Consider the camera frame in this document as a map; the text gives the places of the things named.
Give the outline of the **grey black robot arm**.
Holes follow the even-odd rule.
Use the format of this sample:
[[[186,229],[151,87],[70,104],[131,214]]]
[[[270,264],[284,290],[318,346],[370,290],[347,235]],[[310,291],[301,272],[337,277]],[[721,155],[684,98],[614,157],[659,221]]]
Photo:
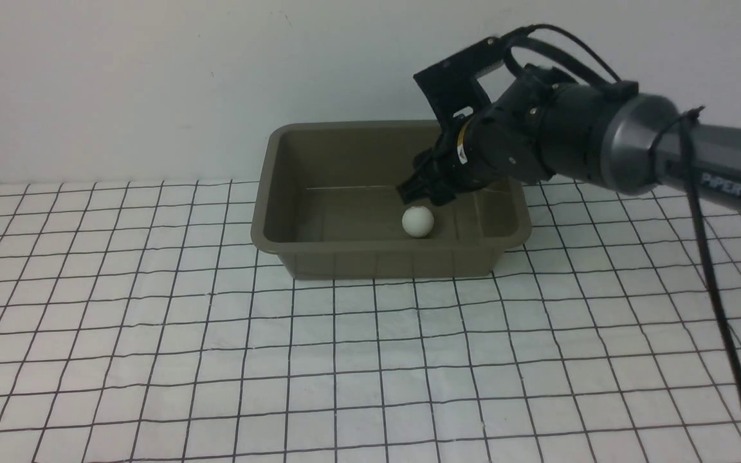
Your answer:
[[[397,191],[442,206],[503,179],[563,176],[621,195],[669,186],[741,213],[741,129],[699,114],[635,82],[591,87],[527,65],[496,102],[443,129]]]

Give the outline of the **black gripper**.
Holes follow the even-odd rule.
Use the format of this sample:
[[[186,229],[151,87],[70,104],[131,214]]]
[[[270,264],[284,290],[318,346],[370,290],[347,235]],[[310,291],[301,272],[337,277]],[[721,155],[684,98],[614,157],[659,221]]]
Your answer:
[[[600,152],[608,124],[605,87],[527,65],[496,102],[459,111],[396,190],[402,203],[441,207],[508,178],[531,184],[561,175],[606,187]]]

